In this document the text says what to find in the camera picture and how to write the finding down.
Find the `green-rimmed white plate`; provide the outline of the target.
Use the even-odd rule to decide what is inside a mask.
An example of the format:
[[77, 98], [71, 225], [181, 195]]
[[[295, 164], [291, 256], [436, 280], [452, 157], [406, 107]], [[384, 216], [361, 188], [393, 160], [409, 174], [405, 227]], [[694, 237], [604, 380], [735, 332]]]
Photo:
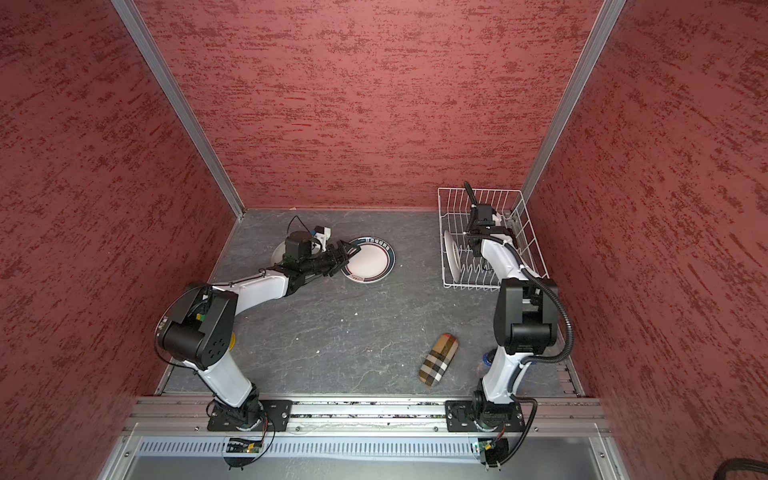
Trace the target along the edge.
[[350, 241], [361, 251], [350, 261], [343, 275], [351, 281], [368, 284], [383, 280], [394, 269], [396, 253], [392, 246], [378, 237], [358, 237]]

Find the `white brown-rimmed plate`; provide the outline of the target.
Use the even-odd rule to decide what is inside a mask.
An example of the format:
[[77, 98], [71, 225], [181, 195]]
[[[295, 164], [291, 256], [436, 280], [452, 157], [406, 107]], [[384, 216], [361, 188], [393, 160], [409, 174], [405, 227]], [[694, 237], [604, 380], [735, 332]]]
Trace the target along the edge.
[[284, 260], [286, 253], [286, 243], [280, 242], [271, 255], [271, 262], [273, 265], [280, 264]]

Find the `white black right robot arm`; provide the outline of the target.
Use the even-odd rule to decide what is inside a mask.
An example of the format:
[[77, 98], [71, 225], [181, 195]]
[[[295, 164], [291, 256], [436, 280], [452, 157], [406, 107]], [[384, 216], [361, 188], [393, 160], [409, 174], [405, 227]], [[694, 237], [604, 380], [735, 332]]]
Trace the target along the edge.
[[493, 318], [497, 347], [487, 357], [491, 367], [474, 393], [475, 423], [493, 431], [521, 421], [515, 400], [530, 364], [556, 340], [556, 311], [537, 281], [540, 275], [523, 260], [512, 231], [489, 204], [473, 201], [465, 233], [472, 253], [490, 266], [499, 280]]

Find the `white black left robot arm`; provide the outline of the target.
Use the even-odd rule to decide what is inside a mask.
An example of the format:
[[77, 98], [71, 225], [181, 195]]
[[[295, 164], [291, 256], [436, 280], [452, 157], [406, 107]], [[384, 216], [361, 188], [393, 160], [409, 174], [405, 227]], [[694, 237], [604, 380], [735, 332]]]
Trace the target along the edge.
[[232, 357], [235, 317], [335, 275], [361, 251], [348, 241], [329, 241], [325, 232], [294, 231], [284, 245], [282, 260], [254, 276], [190, 287], [164, 312], [155, 333], [154, 345], [168, 361], [192, 370], [212, 392], [211, 416], [240, 431], [264, 429], [268, 416], [257, 387]]

